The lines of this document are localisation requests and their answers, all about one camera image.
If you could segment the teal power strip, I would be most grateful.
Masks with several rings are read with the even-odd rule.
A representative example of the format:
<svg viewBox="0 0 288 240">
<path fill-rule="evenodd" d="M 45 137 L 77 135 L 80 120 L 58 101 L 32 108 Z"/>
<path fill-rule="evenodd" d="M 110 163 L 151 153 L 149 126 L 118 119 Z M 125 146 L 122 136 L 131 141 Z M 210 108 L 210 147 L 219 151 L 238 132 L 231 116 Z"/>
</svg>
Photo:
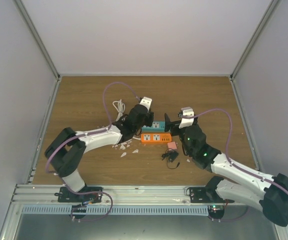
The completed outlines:
<svg viewBox="0 0 288 240">
<path fill-rule="evenodd" d="M 141 128 L 142 133 L 164 133 L 165 132 L 165 122 L 164 121 L 154 121 L 152 126 L 143 126 Z"/>
</svg>

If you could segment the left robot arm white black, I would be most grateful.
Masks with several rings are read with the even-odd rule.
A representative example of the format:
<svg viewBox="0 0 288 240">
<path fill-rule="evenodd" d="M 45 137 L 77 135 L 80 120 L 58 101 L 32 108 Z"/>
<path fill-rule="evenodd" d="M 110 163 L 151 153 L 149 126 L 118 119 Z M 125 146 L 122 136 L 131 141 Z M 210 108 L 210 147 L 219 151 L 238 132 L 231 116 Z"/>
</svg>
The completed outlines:
<svg viewBox="0 0 288 240">
<path fill-rule="evenodd" d="M 89 131 L 74 131 L 64 128 L 45 150 L 46 170 L 52 165 L 54 172 L 70 190 L 70 197 L 82 202 L 87 197 L 87 187 L 78 166 L 83 155 L 91 150 L 108 145 L 118 145 L 132 139 L 143 127 L 151 126 L 154 113 L 147 99 L 142 99 L 129 112 L 111 125 Z"/>
</svg>

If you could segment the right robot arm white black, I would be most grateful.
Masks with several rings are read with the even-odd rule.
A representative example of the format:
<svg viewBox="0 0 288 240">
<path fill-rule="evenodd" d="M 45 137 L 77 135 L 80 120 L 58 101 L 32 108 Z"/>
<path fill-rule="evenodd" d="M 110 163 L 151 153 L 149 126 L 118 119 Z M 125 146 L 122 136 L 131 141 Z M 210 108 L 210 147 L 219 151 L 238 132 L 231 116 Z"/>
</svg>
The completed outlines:
<svg viewBox="0 0 288 240">
<path fill-rule="evenodd" d="M 227 152 L 207 143 L 206 134 L 198 125 L 198 116 L 191 108 L 183 108 L 178 121 L 164 116 L 165 131 L 178 136 L 183 154 L 200 169 L 218 175 L 206 185 L 205 196 L 212 203 L 220 199 L 240 202 L 263 213 L 272 223 L 288 225 L 288 177 L 274 176 L 231 159 Z"/>
</svg>

